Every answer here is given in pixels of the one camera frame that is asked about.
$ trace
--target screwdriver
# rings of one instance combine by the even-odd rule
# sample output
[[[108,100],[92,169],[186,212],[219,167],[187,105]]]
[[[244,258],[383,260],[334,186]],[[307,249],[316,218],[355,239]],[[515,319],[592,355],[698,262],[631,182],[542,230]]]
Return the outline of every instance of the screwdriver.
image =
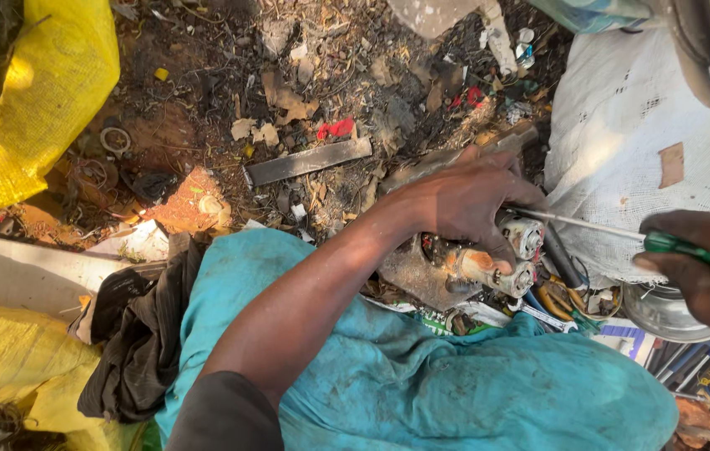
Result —
[[[517,207],[511,207],[509,210],[515,211],[517,213],[523,213],[533,218],[559,220],[560,222],[566,222],[577,226],[579,225],[580,227],[586,227],[587,229],[594,229],[596,231],[612,233],[620,237],[644,241],[644,249],[646,251],[659,253],[683,253],[710,265],[710,251],[707,251],[694,243],[680,239],[670,233],[662,231],[651,231],[645,235],[643,233],[625,231],[623,229],[617,229],[616,227],[610,227],[608,225],[601,226],[600,224],[594,224],[586,220],[568,218],[566,216],[559,216],[557,214],[520,209]]]

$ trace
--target teal cloth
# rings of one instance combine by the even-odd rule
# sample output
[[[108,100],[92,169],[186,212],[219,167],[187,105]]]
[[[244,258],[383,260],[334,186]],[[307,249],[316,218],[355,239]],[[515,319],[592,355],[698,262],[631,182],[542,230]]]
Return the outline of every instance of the teal cloth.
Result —
[[[163,443],[221,333],[314,249],[273,230],[214,241],[182,321],[179,376],[155,417]],[[580,334],[543,334],[518,314],[505,329],[440,337],[360,296],[280,403],[288,449],[655,450],[677,421],[657,380]]]

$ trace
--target plastic bag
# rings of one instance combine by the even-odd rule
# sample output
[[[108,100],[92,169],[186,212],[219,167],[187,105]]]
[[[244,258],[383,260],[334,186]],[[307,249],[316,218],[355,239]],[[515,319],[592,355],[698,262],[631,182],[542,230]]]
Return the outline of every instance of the plastic bag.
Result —
[[[660,189],[659,151],[678,143],[683,180]],[[666,29],[575,37],[555,94],[550,147],[544,174],[554,213],[638,231],[650,214],[710,210],[710,109],[683,79]],[[662,280],[630,262],[640,241],[555,226],[591,274]]]
[[[70,449],[133,448],[145,423],[121,426],[77,410],[82,387],[98,363],[99,351],[69,337],[64,323],[46,314],[0,307],[0,404],[29,409],[25,428],[65,433]]]
[[[107,0],[25,0],[21,33],[0,98],[0,207],[46,188],[43,176],[119,80]]]

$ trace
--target red fabric scrap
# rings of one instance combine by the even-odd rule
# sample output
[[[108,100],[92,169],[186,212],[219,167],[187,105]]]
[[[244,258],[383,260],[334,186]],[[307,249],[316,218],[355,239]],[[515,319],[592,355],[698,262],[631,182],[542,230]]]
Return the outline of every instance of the red fabric scrap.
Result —
[[[447,107],[447,111],[456,108],[457,106],[460,106],[460,94],[458,94],[457,96],[455,96],[454,99],[452,99],[452,103],[449,107]]]
[[[333,137],[342,137],[344,135],[348,135],[349,133],[352,133],[352,127],[354,127],[354,125],[355,121],[352,119],[352,117],[341,119],[333,125],[330,125],[325,122],[321,126],[321,128],[319,128],[319,132],[316,134],[316,138],[324,139],[330,133]]]
[[[478,102],[478,99],[483,98],[483,92],[477,85],[469,88],[469,92],[466,93],[466,103],[472,105],[474,108],[482,106],[482,103]]]

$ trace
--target white plastic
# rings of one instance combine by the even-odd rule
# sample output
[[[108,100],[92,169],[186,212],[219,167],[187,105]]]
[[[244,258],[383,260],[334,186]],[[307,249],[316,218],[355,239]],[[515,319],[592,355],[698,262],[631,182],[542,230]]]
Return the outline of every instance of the white plastic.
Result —
[[[683,142],[683,181],[659,189],[659,151]],[[695,99],[667,30],[578,35],[555,95],[545,187],[553,212],[637,231],[648,215],[710,210],[710,109]],[[567,249],[627,282],[638,241],[555,224]]]

